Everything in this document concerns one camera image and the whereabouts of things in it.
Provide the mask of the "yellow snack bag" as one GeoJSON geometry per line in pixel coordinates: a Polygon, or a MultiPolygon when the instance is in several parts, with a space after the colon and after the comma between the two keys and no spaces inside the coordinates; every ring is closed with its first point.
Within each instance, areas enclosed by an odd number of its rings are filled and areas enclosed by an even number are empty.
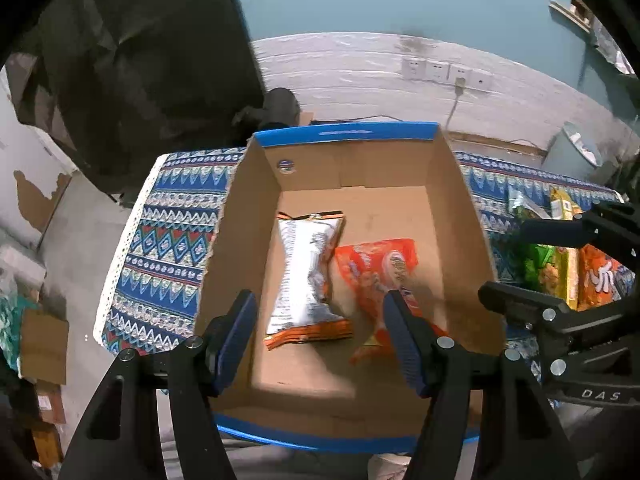
{"type": "MultiPolygon", "coordinates": [[[[572,220],[576,214],[582,213],[580,208],[570,198],[570,194],[562,188],[552,188],[550,191],[551,217],[553,220],[572,220]]],[[[563,299],[572,310],[578,310],[579,252],[576,248],[555,247],[556,266],[559,271],[559,283],[556,286],[556,296],[563,299]]]]}

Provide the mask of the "green snack bag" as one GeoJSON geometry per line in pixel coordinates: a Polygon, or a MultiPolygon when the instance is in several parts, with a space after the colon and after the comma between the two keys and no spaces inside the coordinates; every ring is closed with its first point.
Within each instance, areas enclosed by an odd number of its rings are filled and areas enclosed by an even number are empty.
{"type": "Polygon", "coordinates": [[[509,188],[508,200],[509,212],[516,219],[513,255],[518,279],[528,289],[554,295],[559,284],[555,247],[526,242],[520,235],[525,220],[550,220],[551,217],[523,191],[513,186],[509,188]]]}

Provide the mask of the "orange chip bag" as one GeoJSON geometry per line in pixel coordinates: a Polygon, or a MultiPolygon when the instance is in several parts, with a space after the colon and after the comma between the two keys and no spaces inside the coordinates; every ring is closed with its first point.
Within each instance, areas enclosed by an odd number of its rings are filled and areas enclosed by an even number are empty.
{"type": "Polygon", "coordinates": [[[578,310],[585,311],[627,297],[636,274],[592,245],[579,249],[578,310]]]}

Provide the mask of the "red snack bag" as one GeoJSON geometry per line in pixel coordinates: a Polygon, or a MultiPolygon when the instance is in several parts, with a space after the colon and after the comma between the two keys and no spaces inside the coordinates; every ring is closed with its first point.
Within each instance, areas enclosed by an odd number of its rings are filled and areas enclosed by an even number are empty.
{"type": "Polygon", "coordinates": [[[372,335],[352,354],[349,362],[390,358],[394,347],[383,316],[383,302],[392,290],[401,293],[412,315],[424,318],[418,300],[409,289],[409,278],[418,265],[416,244],[411,238],[337,247],[337,269],[355,294],[357,307],[373,323],[372,335]]]}

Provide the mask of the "white orange-trimmed snack bag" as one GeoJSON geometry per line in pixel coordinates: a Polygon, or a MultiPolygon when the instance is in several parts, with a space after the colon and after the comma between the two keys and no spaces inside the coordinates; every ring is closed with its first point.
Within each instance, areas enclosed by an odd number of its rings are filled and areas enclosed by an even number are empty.
{"type": "Polygon", "coordinates": [[[330,262],[345,223],[341,211],[277,216],[284,270],[267,324],[264,343],[285,344],[350,338],[352,322],[330,306],[330,262]]]}

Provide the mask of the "pale blue trash bin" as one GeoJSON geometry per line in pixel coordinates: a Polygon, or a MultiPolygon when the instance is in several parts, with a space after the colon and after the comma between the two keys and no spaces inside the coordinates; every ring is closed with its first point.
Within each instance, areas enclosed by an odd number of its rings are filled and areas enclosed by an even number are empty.
{"type": "Polygon", "coordinates": [[[554,137],[541,170],[589,180],[601,166],[602,155],[591,136],[572,122],[566,122],[554,137]]]}

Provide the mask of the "blue patterned tablecloth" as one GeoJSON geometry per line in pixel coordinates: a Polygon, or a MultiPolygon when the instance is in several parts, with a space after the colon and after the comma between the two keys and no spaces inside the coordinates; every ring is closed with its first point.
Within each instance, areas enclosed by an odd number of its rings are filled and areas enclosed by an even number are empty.
{"type": "MultiPolygon", "coordinates": [[[[102,290],[93,337],[111,353],[133,346],[168,350],[192,335],[198,288],[244,148],[178,152],[154,162],[134,202],[102,290]]],[[[589,208],[620,194],[602,185],[552,174],[517,162],[457,151],[500,278],[515,278],[503,241],[515,226],[513,201],[550,209],[552,188],[565,188],[589,208]]]]}

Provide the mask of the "dark hanging curtain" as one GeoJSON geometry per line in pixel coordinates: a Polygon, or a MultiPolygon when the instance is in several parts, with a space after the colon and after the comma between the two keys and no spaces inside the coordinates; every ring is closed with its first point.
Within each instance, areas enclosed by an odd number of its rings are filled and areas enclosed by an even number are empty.
{"type": "Polygon", "coordinates": [[[53,0],[6,76],[17,119],[107,194],[161,154],[243,144],[264,98],[239,0],[53,0]]]}

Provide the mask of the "white wall socket strip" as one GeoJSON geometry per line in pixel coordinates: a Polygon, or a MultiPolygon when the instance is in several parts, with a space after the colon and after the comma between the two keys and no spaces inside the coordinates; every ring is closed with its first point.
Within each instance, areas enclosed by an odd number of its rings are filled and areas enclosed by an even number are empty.
{"type": "Polygon", "coordinates": [[[486,70],[418,56],[404,56],[401,59],[400,73],[408,80],[448,84],[481,92],[491,91],[494,85],[494,75],[486,70]]]}

